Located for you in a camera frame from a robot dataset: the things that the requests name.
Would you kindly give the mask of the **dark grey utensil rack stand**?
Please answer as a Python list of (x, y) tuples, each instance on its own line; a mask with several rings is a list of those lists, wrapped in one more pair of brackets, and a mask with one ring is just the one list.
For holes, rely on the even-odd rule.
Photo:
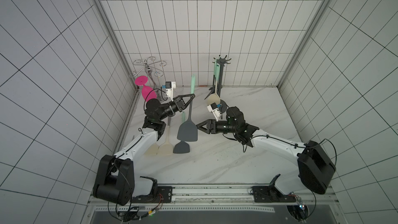
[[(226, 64), (229, 64), (229, 61), (231, 59), (227, 58), (228, 56), (225, 55), (224, 58), (221, 57), (221, 55), (219, 55), (219, 58), (216, 60), (216, 62), (219, 64), (219, 69), (220, 69), (220, 73), (219, 73), (219, 79), (218, 79), (218, 88), (217, 88), (217, 94), (219, 97), (221, 97), (221, 89), (222, 89), (222, 79), (223, 79), (223, 74), (224, 74), (224, 66)], [(227, 105), (226, 102), (224, 100), (221, 100), (220, 104), (219, 104), (219, 109), (221, 111), (221, 113), (225, 113), (227, 111)]]

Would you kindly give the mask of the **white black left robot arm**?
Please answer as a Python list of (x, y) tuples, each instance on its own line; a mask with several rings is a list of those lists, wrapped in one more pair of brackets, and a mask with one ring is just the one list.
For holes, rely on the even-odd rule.
[(134, 165), (163, 135), (166, 128), (163, 119), (183, 112), (194, 98), (195, 94), (184, 94), (167, 103), (149, 100), (145, 108), (143, 133), (114, 155), (105, 155), (100, 160), (93, 196), (122, 206), (135, 198), (156, 199), (159, 193), (157, 180), (139, 176), (134, 172)]

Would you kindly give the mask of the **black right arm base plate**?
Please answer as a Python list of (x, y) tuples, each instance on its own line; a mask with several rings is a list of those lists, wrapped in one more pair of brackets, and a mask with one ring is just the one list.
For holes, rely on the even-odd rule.
[(279, 192), (275, 183), (280, 177), (277, 174), (268, 186), (252, 186), (250, 194), (254, 196), (255, 203), (295, 203), (296, 197), (291, 195), (283, 195)]

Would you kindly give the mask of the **pink plastic wine glass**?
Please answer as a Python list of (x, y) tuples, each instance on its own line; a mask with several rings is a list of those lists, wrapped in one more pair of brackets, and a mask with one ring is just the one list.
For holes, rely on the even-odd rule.
[(142, 97), (144, 98), (145, 102), (157, 98), (155, 90), (150, 86), (147, 86), (146, 85), (147, 83), (148, 83), (147, 76), (139, 76), (135, 79), (135, 84), (137, 86), (142, 87)]

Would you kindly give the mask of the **cream spatula grey handle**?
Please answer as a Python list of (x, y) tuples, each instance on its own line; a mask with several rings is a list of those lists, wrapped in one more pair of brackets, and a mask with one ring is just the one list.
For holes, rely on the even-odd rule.
[(170, 143), (171, 118), (172, 117), (168, 117), (168, 119), (167, 119), (166, 139), (165, 139), (165, 142), (159, 147), (157, 155), (168, 156), (173, 153), (173, 145)]

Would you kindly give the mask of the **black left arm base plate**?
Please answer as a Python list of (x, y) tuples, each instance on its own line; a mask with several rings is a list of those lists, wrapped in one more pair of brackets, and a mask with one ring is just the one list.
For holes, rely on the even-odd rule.
[(161, 200), (170, 203), (172, 195), (172, 186), (162, 186), (155, 178), (141, 176), (135, 181), (132, 203), (154, 203)]

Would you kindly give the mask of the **aluminium mounting rail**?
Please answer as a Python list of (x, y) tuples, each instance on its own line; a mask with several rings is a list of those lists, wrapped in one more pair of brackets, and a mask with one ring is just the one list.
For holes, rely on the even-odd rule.
[(321, 204), (333, 205), (337, 203), (337, 197), (331, 188), (326, 190), (326, 194), (313, 194), (309, 190), (296, 191), (291, 196), (296, 197), (295, 203), (255, 203), (254, 196), (250, 194), (252, 186), (268, 186), (267, 184), (160, 184), (162, 186), (172, 186), (173, 195), (170, 203), (162, 200), (154, 203), (133, 203), (138, 205), (157, 205), (166, 206), (222, 206), (222, 205), (295, 205), (295, 204)]

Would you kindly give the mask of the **cream turner mint handle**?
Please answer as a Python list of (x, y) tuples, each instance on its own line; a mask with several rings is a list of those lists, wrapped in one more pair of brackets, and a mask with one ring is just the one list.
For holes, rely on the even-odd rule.
[(209, 97), (207, 98), (207, 100), (206, 100), (207, 105), (211, 105), (213, 103), (218, 105), (221, 102), (220, 96), (217, 93), (219, 73), (220, 73), (220, 64), (216, 61), (215, 62), (215, 72), (214, 72), (214, 78), (215, 78), (214, 92), (212, 94), (210, 94)]

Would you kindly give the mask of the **cream spatula mint handle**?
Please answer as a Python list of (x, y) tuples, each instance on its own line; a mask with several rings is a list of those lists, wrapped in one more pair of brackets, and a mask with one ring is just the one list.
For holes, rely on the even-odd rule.
[(159, 150), (159, 145), (153, 144), (147, 149), (147, 151), (145, 152), (145, 155), (155, 156), (158, 153), (158, 150)]

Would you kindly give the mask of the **chrome wine glass rack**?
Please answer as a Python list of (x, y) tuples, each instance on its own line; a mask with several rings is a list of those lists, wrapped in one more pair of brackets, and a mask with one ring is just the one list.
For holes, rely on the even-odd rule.
[(164, 75), (162, 71), (157, 69), (154, 65), (156, 63), (160, 63), (161, 67), (164, 67), (167, 65), (167, 63), (164, 61), (155, 61), (156, 57), (149, 57), (148, 59), (144, 60), (135, 60), (133, 62), (134, 66), (140, 66), (142, 65), (143, 67), (139, 71), (133, 71), (130, 74), (130, 77), (133, 78), (134, 80), (139, 77), (139, 76), (147, 76), (148, 77), (148, 83), (146, 84), (147, 86), (150, 86), (153, 88), (157, 94), (157, 99), (160, 101), (165, 101), (166, 98), (163, 96), (163, 91), (161, 89), (161, 85), (157, 84), (153, 77), (161, 77)]

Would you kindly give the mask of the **electronics board with green led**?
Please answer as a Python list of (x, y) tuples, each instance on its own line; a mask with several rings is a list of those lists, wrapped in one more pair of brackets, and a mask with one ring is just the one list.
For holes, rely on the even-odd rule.
[(146, 213), (140, 214), (140, 208), (138, 206), (129, 207), (126, 212), (116, 212), (117, 216), (122, 222), (130, 222), (134, 220), (142, 220), (143, 218), (149, 217), (156, 212), (156, 208), (151, 208)]

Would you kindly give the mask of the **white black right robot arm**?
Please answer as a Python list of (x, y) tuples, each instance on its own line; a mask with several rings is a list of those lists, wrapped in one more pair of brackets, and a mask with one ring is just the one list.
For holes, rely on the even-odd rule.
[(197, 128), (207, 134), (232, 133), (242, 145), (267, 150), (294, 164), (294, 171), (276, 175), (269, 184), (283, 195), (304, 189), (324, 195), (336, 171), (320, 143), (294, 142), (272, 136), (247, 123), (236, 106), (227, 109), (226, 120), (208, 119), (197, 124)]

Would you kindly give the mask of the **grey spatula mint handle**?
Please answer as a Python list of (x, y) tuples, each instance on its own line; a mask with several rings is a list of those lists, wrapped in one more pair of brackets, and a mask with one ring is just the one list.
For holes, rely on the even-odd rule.
[(182, 128), (182, 125), (186, 122), (185, 112), (181, 113), (181, 118), (182, 118), (182, 123), (179, 127), (178, 134), (177, 134), (177, 140), (179, 140), (179, 143), (174, 146), (174, 149), (173, 149), (174, 154), (184, 154), (184, 153), (190, 152), (189, 144), (187, 142), (183, 141), (180, 137), (181, 136), (180, 129)]
[(192, 103), (193, 102), (191, 102), (189, 106), (188, 119), (184, 123), (182, 123), (181, 126), (179, 127), (177, 139), (180, 141), (196, 142), (198, 140), (198, 129), (195, 123), (191, 119), (192, 106), (193, 106)]

